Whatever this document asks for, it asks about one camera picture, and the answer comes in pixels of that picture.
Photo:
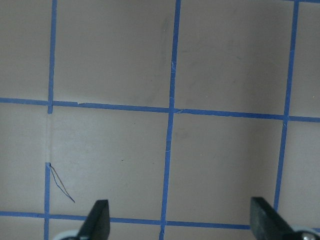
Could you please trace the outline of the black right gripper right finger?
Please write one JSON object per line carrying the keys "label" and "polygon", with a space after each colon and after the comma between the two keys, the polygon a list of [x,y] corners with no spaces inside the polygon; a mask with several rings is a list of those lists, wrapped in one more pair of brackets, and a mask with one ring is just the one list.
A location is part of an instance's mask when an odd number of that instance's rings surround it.
{"label": "black right gripper right finger", "polygon": [[250,199],[250,230],[257,240],[318,240],[308,228],[291,227],[263,198]]}

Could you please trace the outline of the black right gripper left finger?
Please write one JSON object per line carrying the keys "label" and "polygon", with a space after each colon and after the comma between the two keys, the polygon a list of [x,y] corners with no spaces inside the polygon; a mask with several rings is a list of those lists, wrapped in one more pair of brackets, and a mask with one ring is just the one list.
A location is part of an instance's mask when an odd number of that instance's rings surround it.
{"label": "black right gripper left finger", "polygon": [[107,240],[111,231],[109,201],[97,200],[79,230],[58,233],[55,240]]}

